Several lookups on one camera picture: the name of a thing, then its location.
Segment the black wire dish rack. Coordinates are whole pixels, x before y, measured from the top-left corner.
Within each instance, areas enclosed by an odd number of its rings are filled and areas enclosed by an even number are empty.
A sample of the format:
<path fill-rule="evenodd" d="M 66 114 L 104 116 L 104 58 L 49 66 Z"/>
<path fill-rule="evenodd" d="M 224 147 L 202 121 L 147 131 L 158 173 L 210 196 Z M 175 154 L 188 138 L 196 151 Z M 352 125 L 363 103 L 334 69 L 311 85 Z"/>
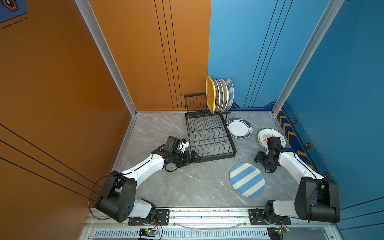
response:
<path fill-rule="evenodd" d="M 206 94 L 185 95 L 186 124 L 190 151 L 197 162 L 210 162 L 233 158 L 237 150 L 227 127 L 231 111 L 211 113 L 206 103 Z"/>

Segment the yellow woven bamboo tray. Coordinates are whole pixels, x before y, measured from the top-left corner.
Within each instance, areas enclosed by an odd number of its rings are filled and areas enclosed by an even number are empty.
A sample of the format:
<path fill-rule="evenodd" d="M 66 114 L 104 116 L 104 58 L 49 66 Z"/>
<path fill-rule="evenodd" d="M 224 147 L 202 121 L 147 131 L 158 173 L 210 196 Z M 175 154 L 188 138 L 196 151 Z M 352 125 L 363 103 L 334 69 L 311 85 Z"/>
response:
<path fill-rule="evenodd" d="M 214 113 L 216 108 L 216 88 L 210 76 L 206 77 L 206 103 L 210 112 Z"/>

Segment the white plate red characters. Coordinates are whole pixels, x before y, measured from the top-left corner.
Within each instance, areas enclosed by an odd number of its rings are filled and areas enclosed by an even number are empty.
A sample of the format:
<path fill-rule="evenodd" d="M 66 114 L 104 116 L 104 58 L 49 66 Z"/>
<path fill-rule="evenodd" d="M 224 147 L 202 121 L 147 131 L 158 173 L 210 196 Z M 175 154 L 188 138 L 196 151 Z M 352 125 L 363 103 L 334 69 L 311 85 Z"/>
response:
<path fill-rule="evenodd" d="M 215 88 L 216 88 L 216 107 L 215 107 L 215 112 L 220 112 L 221 110 L 221 105 L 222 105 L 222 88 L 221 88 L 221 83 L 219 80 L 214 80 Z"/>

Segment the cream plate floral drawing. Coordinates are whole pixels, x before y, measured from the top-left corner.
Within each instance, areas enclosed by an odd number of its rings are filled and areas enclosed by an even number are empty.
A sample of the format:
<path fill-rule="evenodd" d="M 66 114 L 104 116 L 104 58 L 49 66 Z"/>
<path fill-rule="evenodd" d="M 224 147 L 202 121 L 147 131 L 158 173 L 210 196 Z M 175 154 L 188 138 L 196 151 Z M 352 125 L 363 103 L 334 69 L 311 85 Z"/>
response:
<path fill-rule="evenodd" d="M 228 100 L 229 100 L 229 90 L 228 90 L 226 82 L 223 79 L 220 79 L 220 81 L 221 81 L 223 91 L 224 91 L 224 93 L 223 93 L 223 95 L 224 95 L 223 111 L 225 112 L 226 108 L 227 108 Z"/>

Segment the blue white striped plate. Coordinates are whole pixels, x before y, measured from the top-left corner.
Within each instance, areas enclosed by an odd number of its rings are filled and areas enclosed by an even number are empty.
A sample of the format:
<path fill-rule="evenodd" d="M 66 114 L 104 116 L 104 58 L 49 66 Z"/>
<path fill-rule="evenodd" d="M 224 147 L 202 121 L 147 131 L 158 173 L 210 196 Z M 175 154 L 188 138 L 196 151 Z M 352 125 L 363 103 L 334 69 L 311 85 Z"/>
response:
<path fill-rule="evenodd" d="M 233 105 L 233 101 L 234 101 L 234 85 L 230 79 L 227 79 L 226 85 L 228 88 L 228 95 L 229 95 L 226 111 L 229 111 L 231 109 L 231 107 Z"/>

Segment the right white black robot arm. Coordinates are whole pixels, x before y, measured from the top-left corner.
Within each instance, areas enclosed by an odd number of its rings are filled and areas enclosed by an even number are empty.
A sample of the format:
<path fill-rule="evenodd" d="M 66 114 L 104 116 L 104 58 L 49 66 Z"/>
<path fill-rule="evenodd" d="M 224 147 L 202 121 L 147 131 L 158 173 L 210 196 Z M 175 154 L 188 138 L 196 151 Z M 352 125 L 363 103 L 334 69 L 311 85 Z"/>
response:
<path fill-rule="evenodd" d="M 262 217 L 270 225 L 285 218 L 297 218 L 308 222 L 338 223 L 341 218 L 339 186 L 312 170 L 289 148 L 284 148 L 279 137 L 267 139 L 268 151 L 258 152 L 255 162 L 262 164 L 265 172 L 274 173 L 284 167 L 298 182 L 294 200 L 269 200 Z"/>

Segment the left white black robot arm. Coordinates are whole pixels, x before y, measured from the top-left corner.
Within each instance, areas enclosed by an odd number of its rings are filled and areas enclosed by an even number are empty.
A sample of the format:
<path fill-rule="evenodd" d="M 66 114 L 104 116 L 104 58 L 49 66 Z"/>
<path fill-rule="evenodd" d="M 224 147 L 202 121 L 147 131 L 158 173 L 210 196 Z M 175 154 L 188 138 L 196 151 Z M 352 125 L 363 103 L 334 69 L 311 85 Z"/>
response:
<path fill-rule="evenodd" d="M 95 208 L 118 223 L 128 218 L 141 219 L 151 224 L 156 218 L 156 205 L 147 200 L 137 200 L 137 188 L 154 173 L 168 165 L 178 168 L 201 160 L 196 151 L 188 151 L 185 139 L 168 137 L 167 142 L 152 151 L 138 165 L 122 171 L 112 171 L 105 179 L 104 186 L 96 201 Z"/>

